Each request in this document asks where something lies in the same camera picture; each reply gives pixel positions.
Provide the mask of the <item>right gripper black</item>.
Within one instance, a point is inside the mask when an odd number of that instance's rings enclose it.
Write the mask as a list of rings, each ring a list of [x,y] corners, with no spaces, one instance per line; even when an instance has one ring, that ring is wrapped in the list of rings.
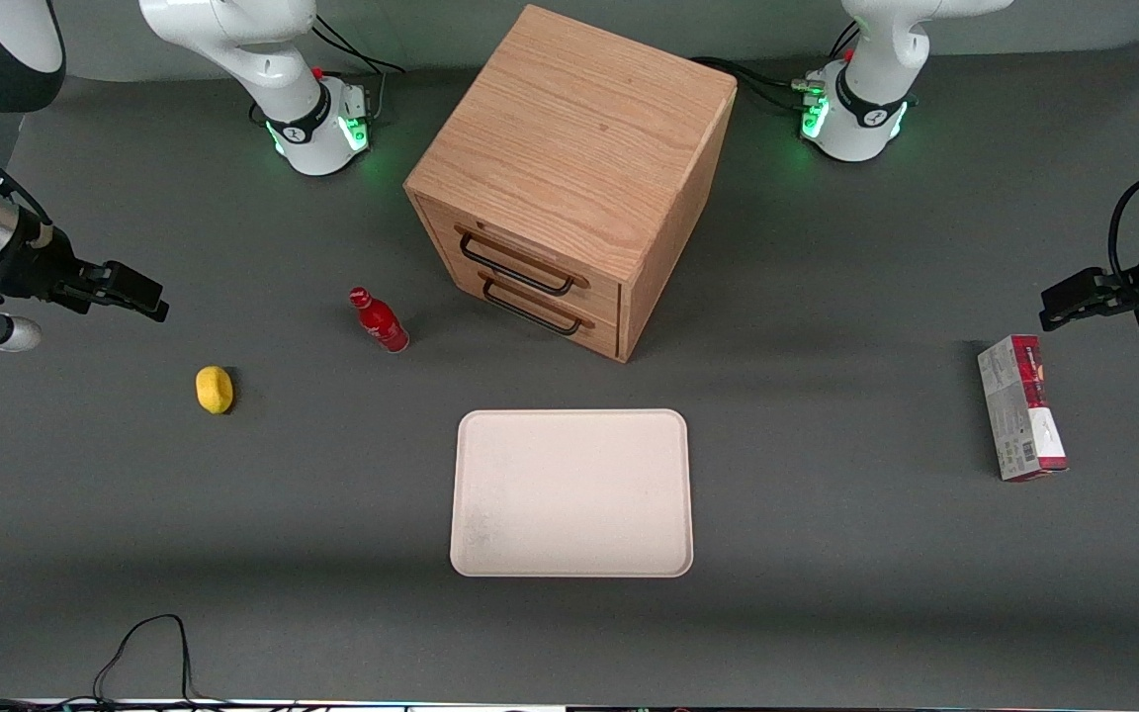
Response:
[[[100,304],[139,312],[157,324],[167,319],[170,304],[162,298],[159,283],[117,261],[90,265],[75,255],[67,235],[58,229],[46,228],[41,236],[44,246],[13,237],[0,252],[0,306],[21,298],[87,314],[92,304]]]

